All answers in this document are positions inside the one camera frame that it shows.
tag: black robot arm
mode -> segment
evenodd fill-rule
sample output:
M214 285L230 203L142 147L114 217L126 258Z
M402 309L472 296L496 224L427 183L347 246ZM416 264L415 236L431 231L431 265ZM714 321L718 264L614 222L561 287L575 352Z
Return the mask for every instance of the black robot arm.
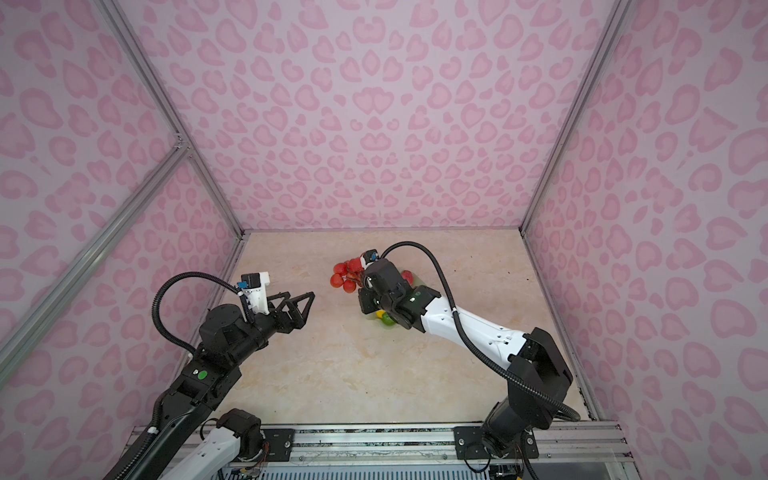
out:
M158 295L167 290L164 287ZM237 292L239 289L232 287L230 290ZM192 359L168 390L157 398L150 424L104 480L155 480L160 477L178 449L218 408L241 377L240 364L251 353L264 348L275 333L301 329L306 324L314 298L313 292L294 298L285 292L266 298L268 313L252 311L247 301L243 302L247 308L245 315L240 307L232 304L219 305L208 312L200 326L200 344ZM304 300L306 304L300 310L299 303Z

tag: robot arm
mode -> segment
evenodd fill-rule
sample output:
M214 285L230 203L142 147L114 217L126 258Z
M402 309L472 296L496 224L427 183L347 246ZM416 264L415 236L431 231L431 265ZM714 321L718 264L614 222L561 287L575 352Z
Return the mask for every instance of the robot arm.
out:
M418 244L403 244L428 252ZM434 256L428 255L439 268ZM509 453L523 431L532 426L548 429L558 415L558 405L570 410L562 401L573 376L544 330L534 328L524 333L508 329L456 307L463 339L448 298L425 285L411 287L397 267L379 257L376 250L365 252L360 260L365 269L363 288L358 291L363 313L385 310L406 329L433 333L471 349L469 342L478 350L476 355L501 367L508 378L508 397L496 404L482 426L483 443L490 453L498 457ZM443 286L448 292L447 283Z
M520 353L525 344L523 337L525 332L496 325L463 308L457 307L457 310L464 331L472 342L500 367L504 369L509 367L508 358ZM441 336L466 348L461 337L458 336L451 309L445 297L435 298L427 305L426 312L422 315L422 325L425 333Z
M264 277L263 283L258 283L260 275ZM218 408L224 396L240 379L240 364L251 353L266 347L269 338L275 333L291 333L294 329L304 327L315 294L308 292L291 298L290 293L285 292L266 296L264 287L269 282L269 276L266 272L260 275L243 275L244 285L240 288L215 279L238 293L241 300L247 299L242 300L245 310L241 311L236 305L224 304L208 312L200 326L200 345L195 349L192 359L168 390L158 397L150 425L104 480L155 480L160 477L178 449ZM175 276L166 282L160 292L166 291L170 287L169 283L175 283L182 276ZM304 300L307 303L299 310L299 303ZM159 299L156 298L155 302L159 305ZM252 458L261 450L263 437L260 420L245 412L233 410L223 415L214 434L214 439L220 437L226 446L221 449L226 455L218 450L220 445L216 447L213 462L209 461L211 457L208 455L205 455L204 461L204 452L196 452L196 455L187 458L185 468L194 471L202 464L210 464L207 468L212 468L215 473L223 465L221 462L224 462L224 457L229 456L226 463L235 457ZM206 445L209 444L204 443L201 448L206 448Z

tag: cherry tomato cluster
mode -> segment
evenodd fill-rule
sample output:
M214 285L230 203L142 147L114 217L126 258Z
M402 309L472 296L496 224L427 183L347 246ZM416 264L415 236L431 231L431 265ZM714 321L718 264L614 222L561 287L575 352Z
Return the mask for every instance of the cherry tomato cluster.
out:
M333 266L333 276L331 276L331 286L333 288L344 287L347 293L355 293L357 287L362 288L362 263L360 258L353 258L343 263L337 263ZM410 285L413 285L413 273L408 270L402 271L402 278L406 279Z

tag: metal mounting plate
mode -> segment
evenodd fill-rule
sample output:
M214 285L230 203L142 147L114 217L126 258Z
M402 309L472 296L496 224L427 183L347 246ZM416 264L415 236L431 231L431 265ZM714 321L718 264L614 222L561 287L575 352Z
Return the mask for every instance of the metal mounting plate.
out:
M538 458L538 446L533 433L528 437L533 443L525 443L525 454L528 458ZM482 427L454 427L453 440L456 447L456 458L459 460L485 460L488 453L482 445ZM515 438L520 444L520 436Z
M264 438L270 443L270 452L266 456L268 462L288 462L293 450L294 429L263 429Z

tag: white robot arm segment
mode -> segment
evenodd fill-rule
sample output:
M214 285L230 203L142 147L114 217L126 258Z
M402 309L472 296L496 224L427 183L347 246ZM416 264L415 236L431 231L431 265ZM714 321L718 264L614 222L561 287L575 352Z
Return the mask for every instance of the white robot arm segment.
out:
M503 369L509 367L507 358L517 355L525 344L524 332L496 325L462 308L456 309L462 327L472 343ZM444 296L429 303L426 313L422 315L422 325L427 333L441 336L466 348L458 336L448 299Z

